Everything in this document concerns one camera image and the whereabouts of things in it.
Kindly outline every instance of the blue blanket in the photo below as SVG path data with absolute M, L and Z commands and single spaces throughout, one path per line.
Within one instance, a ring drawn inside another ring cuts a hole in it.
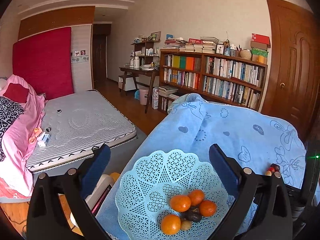
M 189 94 L 184 102 L 173 107 L 141 144 L 122 174 L 131 170 L 138 158 L 156 150 L 181 149 L 185 153 L 195 153 L 201 162 L 210 162 L 209 147 L 214 143 L 228 157 L 257 174 L 264 174 L 271 163 L 279 164 L 284 182 L 301 188 L 306 151 L 291 124 L 248 108 L 207 102 L 198 94 Z M 115 204 L 120 179 L 96 218 L 107 232 L 120 240 L 129 240 L 119 226 Z M 319 186 L 316 195 L 320 195 Z M 247 230 L 255 210 L 256 205 L 252 204 L 239 233 Z

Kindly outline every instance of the black device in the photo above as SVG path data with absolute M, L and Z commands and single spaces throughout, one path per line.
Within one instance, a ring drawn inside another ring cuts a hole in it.
M 286 185 L 279 174 L 264 176 L 242 168 L 227 157 L 217 144 L 210 147 L 209 158 L 228 194 L 235 197 L 233 205 L 208 240 L 284 240 L 318 239 L 320 205 L 313 205 L 319 180 L 319 142 L 308 145 L 306 169 L 301 189 Z M 30 201 L 27 220 L 28 240 L 111 240 L 80 194 L 81 179 L 101 149 L 85 160 L 78 170 L 49 177 L 42 173 Z M 65 194 L 71 211 L 84 236 L 71 231 L 58 199 Z M 249 229 L 236 236 L 254 201 L 258 207 Z

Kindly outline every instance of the green book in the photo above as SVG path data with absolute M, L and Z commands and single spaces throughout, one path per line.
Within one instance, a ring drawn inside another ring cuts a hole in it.
M 173 55 L 172 66 L 176 68 L 180 67 L 180 56 Z
M 187 57 L 180 57 L 180 68 L 186 69 Z

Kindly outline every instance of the screw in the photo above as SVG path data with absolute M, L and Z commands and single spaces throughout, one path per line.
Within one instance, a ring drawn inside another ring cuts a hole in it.
M 69 175 L 75 175 L 76 172 L 77 172 L 77 169 L 75 169 L 75 168 L 71 168 L 71 169 L 68 170 L 68 174 Z
M 252 170 L 250 168 L 244 168 L 243 171 L 245 174 L 248 174 L 248 175 L 252 173 Z
M 42 172 L 42 173 L 39 174 L 38 178 L 39 179 L 44 179 L 46 175 L 47 174 L 45 172 Z
M 276 172 L 274 173 L 274 175 L 275 175 L 277 178 L 281 178 L 281 173 L 280 173 L 279 171 L 276 171 Z

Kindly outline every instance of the fruit basket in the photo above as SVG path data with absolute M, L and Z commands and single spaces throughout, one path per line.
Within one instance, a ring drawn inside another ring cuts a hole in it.
M 165 235 L 160 229 L 162 219 L 176 214 L 169 206 L 175 195 L 201 189 L 205 199 L 216 203 L 217 211 L 193 223 L 191 229 Z M 228 212 L 228 193 L 212 165 L 200 162 L 197 155 L 172 150 L 156 151 L 136 161 L 126 172 L 116 193 L 118 221 L 131 240 L 207 239 Z

